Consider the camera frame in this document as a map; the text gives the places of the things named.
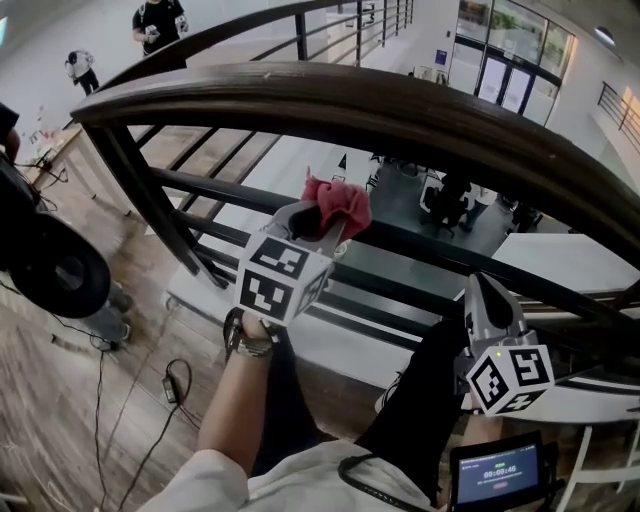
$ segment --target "white shirt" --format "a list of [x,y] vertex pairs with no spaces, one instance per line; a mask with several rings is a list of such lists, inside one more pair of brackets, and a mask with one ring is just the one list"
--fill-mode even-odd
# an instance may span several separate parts
[[[222,453],[200,451],[138,512],[397,512],[338,476],[343,459],[367,453],[347,441],[322,443],[286,458],[266,475],[247,480],[242,468]],[[435,512],[420,489],[382,459],[364,461],[349,475]]]
[[78,60],[75,64],[66,63],[67,75],[70,78],[80,78],[91,69],[93,64],[93,55],[86,50],[76,50]]
[[480,192],[476,196],[476,201],[480,204],[486,204],[487,206],[491,206],[498,197],[498,193],[490,190],[488,188],[480,187]]

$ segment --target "digital display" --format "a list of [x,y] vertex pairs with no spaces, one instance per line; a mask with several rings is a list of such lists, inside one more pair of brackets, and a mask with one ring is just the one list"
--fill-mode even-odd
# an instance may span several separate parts
[[481,501],[538,485],[534,444],[507,452],[460,461],[458,503]]

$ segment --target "wooden desk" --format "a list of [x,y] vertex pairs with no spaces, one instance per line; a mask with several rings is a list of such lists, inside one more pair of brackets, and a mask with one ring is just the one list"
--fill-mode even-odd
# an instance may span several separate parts
[[[127,204],[128,201],[125,199],[126,196],[124,192],[119,189],[115,179],[111,176],[104,163],[98,162],[94,156],[91,150],[91,141],[82,127],[71,126],[62,130],[49,147],[44,149],[43,155],[51,162],[52,171],[60,167],[66,168],[69,174],[77,178],[83,188],[94,198],[98,194],[78,170],[73,160],[69,158],[74,150],[78,150],[78,153],[87,164],[87,169],[92,171],[93,175],[109,196],[109,202],[122,212],[123,215],[128,215],[131,212],[131,208]],[[40,173],[35,180],[32,180],[36,188],[38,188],[39,183],[44,181],[45,176],[45,173]]]

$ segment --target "pink rag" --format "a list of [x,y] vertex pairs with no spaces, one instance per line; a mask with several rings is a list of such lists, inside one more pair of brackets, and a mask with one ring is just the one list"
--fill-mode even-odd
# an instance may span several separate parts
[[349,185],[343,181],[322,181],[307,173],[307,183],[301,199],[318,202],[323,233],[331,225],[334,215],[343,213],[347,216],[340,242],[353,238],[371,224],[369,196],[358,185]]

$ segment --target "black strap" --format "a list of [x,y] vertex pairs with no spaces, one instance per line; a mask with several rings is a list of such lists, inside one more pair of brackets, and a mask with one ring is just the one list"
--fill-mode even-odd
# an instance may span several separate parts
[[338,466],[338,476],[344,483],[350,485],[351,487],[358,489],[359,491],[362,491],[369,496],[373,496],[374,498],[379,499],[387,505],[390,505],[397,509],[406,510],[407,512],[429,512],[427,509],[416,507],[411,503],[407,503],[406,501],[402,501],[398,498],[394,498],[393,496],[389,496],[387,493],[379,491],[375,487],[371,487],[364,482],[360,482],[347,474],[361,462],[374,458],[376,458],[376,456],[372,453],[361,455],[359,457],[348,457],[340,462],[340,465]]

